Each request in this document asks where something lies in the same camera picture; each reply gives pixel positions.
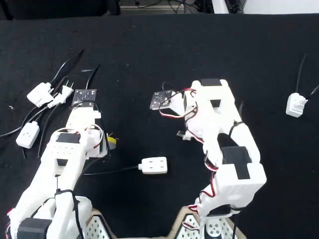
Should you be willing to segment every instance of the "electrical outlet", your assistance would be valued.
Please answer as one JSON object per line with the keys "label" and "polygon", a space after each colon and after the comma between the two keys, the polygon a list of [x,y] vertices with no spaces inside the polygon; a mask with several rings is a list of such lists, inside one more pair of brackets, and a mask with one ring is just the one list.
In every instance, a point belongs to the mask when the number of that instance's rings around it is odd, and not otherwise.
{"label": "electrical outlet", "polygon": [[16,144],[24,148],[32,148],[39,132],[40,128],[36,121],[26,123],[15,140]]}
{"label": "electrical outlet", "polygon": [[144,174],[167,173],[167,159],[166,157],[144,158],[139,164],[139,170]]}

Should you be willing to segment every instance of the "white plug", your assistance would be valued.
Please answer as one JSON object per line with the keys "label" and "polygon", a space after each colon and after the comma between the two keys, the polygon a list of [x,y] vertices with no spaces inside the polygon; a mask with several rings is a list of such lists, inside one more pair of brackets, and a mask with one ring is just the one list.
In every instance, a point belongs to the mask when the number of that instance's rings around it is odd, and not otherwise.
{"label": "white plug", "polygon": [[287,101],[286,114],[296,118],[300,117],[304,112],[307,102],[308,100],[305,97],[298,93],[292,93]]}
{"label": "white plug", "polygon": [[40,132],[40,128],[36,121],[28,122],[22,128],[20,134],[16,138],[17,145],[24,148],[32,148],[35,139]]}
{"label": "white plug", "polygon": [[26,97],[37,107],[41,107],[45,103],[53,100],[53,96],[51,95],[52,91],[53,88],[51,88],[51,84],[49,82],[41,82],[29,94],[27,94]]}
{"label": "white plug", "polygon": [[144,158],[139,164],[139,170],[144,174],[167,173],[167,159],[166,157]]}
{"label": "white plug", "polygon": [[48,107],[52,108],[53,106],[56,106],[57,104],[64,104],[66,101],[66,98],[68,98],[72,92],[73,84],[71,85],[71,87],[68,87],[67,85],[63,85],[62,86],[62,93],[59,93],[50,103],[48,103]]}

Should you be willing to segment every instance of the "perforated metal plate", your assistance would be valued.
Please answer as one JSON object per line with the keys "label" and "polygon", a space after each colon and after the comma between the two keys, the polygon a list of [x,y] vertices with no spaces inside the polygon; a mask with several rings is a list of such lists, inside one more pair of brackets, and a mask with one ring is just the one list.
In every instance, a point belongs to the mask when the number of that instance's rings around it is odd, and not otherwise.
{"label": "perforated metal plate", "polygon": [[207,220],[206,232],[213,238],[221,235],[222,239],[232,239],[233,229],[224,218],[213,218]]}
{"label": "perforated metal plate", "polygon": [[100,217],[93,216],[87,226],[86,239],[111,239]]}
{"label": "perforated metal plate", "polygon": [[169,97],[172,96],[173,91],[159,91],[159,92],[154,92],[150,109],[157,111],[160,107],[160,104],[163,102],[161,109],[166,109],[169,108],[170,105],[170,100],[166,101]]}
{"label": "perforated metal plate", "polygon": [[[192,214],[186,215],[184,222],[191,224],[192,226],[196,228],[199,227],[198,222],[196,221],[195,217]],[[179,228],[179,231],[176,234],[175,239],[199,239],[199,232],[191,231],[181,226]]]}

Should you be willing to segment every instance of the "black fabric surface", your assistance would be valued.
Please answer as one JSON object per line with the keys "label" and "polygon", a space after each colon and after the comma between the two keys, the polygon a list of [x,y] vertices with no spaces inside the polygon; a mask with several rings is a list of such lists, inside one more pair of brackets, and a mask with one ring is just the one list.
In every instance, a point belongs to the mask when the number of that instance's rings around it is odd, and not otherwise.
{"label": "black fabric surface", "polygon": [[[300,91],[318,82],[319,15],[165,15],[0,22],[0,125],[7,132],[32,108],[26,94],[49,81],[80,49],[77,68],[101,68],[92,82],[108,132],[119,138],[111,160],[91,171],[137,165],[143,157],[166,156],[167,175],[138,171],[82,178],[87,196],[118,237],[167,235],[183,205],[209,183],[201,145],[175,136],[183,120],[149,110],[162,81],[176,89],[200,78],[226,79],[243,120],[261,152],[267,183],[240,215],[250,238],[317,238],[319,94],[299,119],[285,115],[300,59],[306,60]],[[79,78],[75,88],[84,88]],[[47,132],[65,126],[70,103]],[[15,136],[0,139],[0,213],[14,207],[40,163],[36,148],[22,159]]]}

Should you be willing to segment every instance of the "robotic arm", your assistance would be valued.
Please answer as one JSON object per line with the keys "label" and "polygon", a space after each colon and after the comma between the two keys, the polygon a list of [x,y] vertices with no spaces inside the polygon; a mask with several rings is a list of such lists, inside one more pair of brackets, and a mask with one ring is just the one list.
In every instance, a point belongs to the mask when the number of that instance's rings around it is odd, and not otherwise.
{"label": "robotic arm", "polygon": [[[265,184],[266,175],[260,164],[260,153],[249,128],[242,122],[235,99],[225,80],[193,81],[182,93],[155,93],[151,109],[162,116],[185,119],[183,140],[202,143],[204,164],[212,171],[211,181],[190,205],[205,221],[207,217],[230,217],[246,207]],[[170,108],[178,116],[164,114]],[[220,148],[217,137],[229,135],[238,146]]]}
{"label": "robotic arm", "polygon": [[12,239],[32,237],[33,231],[34,238],[84,238],[92,204],[73,190],[86,159],[108,153],[98,118],[93,104],[82,103],[72,110],[66,128],[52,134],[34,179],[9,214]]}

